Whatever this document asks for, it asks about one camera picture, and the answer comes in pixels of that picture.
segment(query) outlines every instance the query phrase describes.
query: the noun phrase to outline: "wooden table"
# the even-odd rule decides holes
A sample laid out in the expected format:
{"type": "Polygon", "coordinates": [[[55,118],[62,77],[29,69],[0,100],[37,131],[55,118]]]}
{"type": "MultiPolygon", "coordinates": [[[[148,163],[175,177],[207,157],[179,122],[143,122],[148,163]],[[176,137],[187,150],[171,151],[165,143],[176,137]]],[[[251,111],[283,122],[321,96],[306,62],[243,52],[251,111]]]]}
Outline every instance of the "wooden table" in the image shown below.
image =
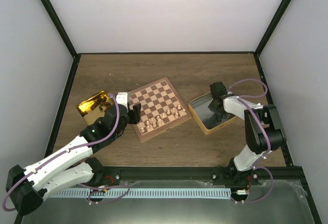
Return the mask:
{"type": "MultiPolygon", "coordinates": [[[[222,81],[228,87],[241,79],[259,79],[252,54],[82,55],[54,151],[85,128],[76,109],[81,101],[101,90],[114,94],[131,91],[165,76],[186,104],[209,92],[213,82],[222,81]]],[[[259,95],[263,89],[258,83],[248,82],[236,86],[233,92],[259,95]]],[[[265,98],[253,101],[267,103],[265,98]]],[[[210,135],[204,135],[191,119],[145,142],[140,142],[128,125],[121,138],[94,156],[104,166],[226,166],[245,146],[244,136],[244,122],[238,118],[210,135]]],[[[285,165],[280,150],[262,164],[285,165]]]]}

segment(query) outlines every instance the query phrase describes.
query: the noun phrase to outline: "chessboard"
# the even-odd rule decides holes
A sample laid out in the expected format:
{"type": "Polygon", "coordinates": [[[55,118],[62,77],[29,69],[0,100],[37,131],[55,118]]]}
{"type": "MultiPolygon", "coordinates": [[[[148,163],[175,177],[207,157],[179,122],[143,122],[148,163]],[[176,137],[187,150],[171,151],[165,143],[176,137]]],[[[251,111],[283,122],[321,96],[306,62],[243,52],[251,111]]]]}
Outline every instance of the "chessboard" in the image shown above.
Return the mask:
{"type": "Polygon", "coordinates": [[[146,141],[191,118],[191,113],[167,77],[130,92],[130,109],[141,103],[141,119],[133,125],[146,141]]]}

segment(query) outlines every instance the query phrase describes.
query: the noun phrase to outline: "gray wall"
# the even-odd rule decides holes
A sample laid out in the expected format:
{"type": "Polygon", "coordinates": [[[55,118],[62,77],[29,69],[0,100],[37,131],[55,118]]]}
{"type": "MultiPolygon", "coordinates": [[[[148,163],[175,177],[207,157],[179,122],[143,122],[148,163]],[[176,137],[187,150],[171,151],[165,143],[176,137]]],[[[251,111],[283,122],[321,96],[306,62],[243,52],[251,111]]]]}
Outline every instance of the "gray wall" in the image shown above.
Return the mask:
{"type": "Polygon", "coordinates": [[[292,0],[260,56],[294,162],[328,223],[328,0],[292,0]]]}
{"type": "Polygon", "coordinates": [[[253,51],[281,0],[51,0],[78,52],[253,51]]]}
{"type": "MultiPolygon", "coordinates": [[[[44,155],[72,58],[39,0],[0,0],[0,5],[2,199],[8,170],[44,155]]],[[[15,217],[16,212],[0,210],[1,223],[15,217]]]]}

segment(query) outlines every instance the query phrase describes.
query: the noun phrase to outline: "black frame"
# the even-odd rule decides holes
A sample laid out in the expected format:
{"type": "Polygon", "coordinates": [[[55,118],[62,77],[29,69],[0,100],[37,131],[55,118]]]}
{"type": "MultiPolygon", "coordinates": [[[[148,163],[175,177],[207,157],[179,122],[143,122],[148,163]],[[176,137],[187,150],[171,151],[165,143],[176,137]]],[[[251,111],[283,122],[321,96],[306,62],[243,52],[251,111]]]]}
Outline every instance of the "black frame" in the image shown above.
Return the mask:
{"type": "MultiPolygon", "coordinates": [[[[67,104],[67,100],[73,85],[74,77],[76,74],[76,70],[78,67],[78,63],[80,61],[81,53],[77,53],[72,45],[62,23],[59,20],[58,15],[56,14],[53,6],[51,5],[50,0],[41,0],[43,6],[48,12],[51,20],[53,21],[58,33],[60,34],[62,40],[64,41],[67,49],[71,53],[73,57],[72,67],[68,76],[68,80],[64,89],[63,96],[60,101],[58,113],[55,119],[55,123],[50,135],[50,139],[47,145],[45,157],[50,155],[53,151],[53,147],[55,145],[58,131],[60,128],[61,120],[64,115],[65,107],[67,104]]],[[[282,18],[285,10],[287,9],[291,0],[282,0],[276,13],[274,14],[265,34],[263,35],[257,49],[255,52],[135,52],[135,53],[82,53],[82,54],[245,54],[250,53],[254,55],[255,63],[260,75],[261,80],[266,84],[267,81],[265,79],[265,75],[260,62],[260,55],[266,44],[268,43],[272,33],[277,27],[280,19],[282,18]]],[[[266,99],[268,104],[273,104],[273,99],[270,94],[270,90],[266,95],[266,99]]],[[[307,191],[307,202],[311,208],[311,213],[314,218],[315,223],[322,223],[317,211],[317,208],[314,204],[310,189],[308,187],[308,183],[306,181],[304,172],[302,167],[294,166],[291,154],[288,149],[288,145],[285,144],[281,147],[283,157],[285,160],[286,167],[268,167],[268,169],[272,172],[275,179],[298,179],[300,180],[302,187],[307,191]]],[[[106,170],[115,172],[119,175],[119,180],[204,180],[204,181],[212,181],[211,171],[212,167],[106,167],[106,170]]],[[[258,175],[258,179],[269,179],[269,176],[264,170],[256,171],[258,175]]],[[[17,216],[15,224],[22,223],[22,217],[17,216]]]]}

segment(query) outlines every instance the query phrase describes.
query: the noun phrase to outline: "gray floor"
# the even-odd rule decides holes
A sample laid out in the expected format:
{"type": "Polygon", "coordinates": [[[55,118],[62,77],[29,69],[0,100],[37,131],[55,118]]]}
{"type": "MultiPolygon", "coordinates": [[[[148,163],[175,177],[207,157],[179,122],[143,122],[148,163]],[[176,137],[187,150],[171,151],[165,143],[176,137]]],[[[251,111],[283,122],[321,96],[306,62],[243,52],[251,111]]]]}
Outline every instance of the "gray floor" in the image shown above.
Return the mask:
{"type": "MultiPolygon", "coordinates": [[[[252,186],[250,197],[258,198],[268,188],[252,186]]],[[[23,224],[41,223],[302,224],[313,220],[299,183],[276,180],[267,199],[243,206],[219,199],[122,199],[108,205],[89,206],[84,199],[50,198],[23,220],[23,224]]]]}

